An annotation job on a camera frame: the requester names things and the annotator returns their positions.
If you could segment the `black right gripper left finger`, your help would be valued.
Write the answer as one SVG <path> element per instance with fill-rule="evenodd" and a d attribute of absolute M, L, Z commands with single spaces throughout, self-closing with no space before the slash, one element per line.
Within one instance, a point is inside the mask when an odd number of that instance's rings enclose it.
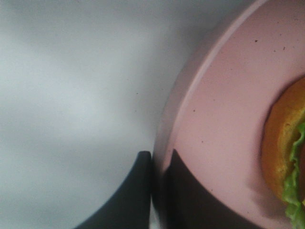
<path fill-rule="evenodd" d="M 126 179 L 111 198 L 78 229 L 148 229 L 152 190 L 152 157 L 141 151 Z"/>

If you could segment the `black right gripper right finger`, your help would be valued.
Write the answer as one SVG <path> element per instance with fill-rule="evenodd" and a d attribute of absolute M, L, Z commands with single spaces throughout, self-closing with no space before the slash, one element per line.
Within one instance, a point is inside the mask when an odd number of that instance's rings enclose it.
<path fill-rule="evenodd" d="M 176 150 L 155 183 L 154 206 L 162 229 L 226 229 L 227 217 L 218 200 L 195 179 Z"/>

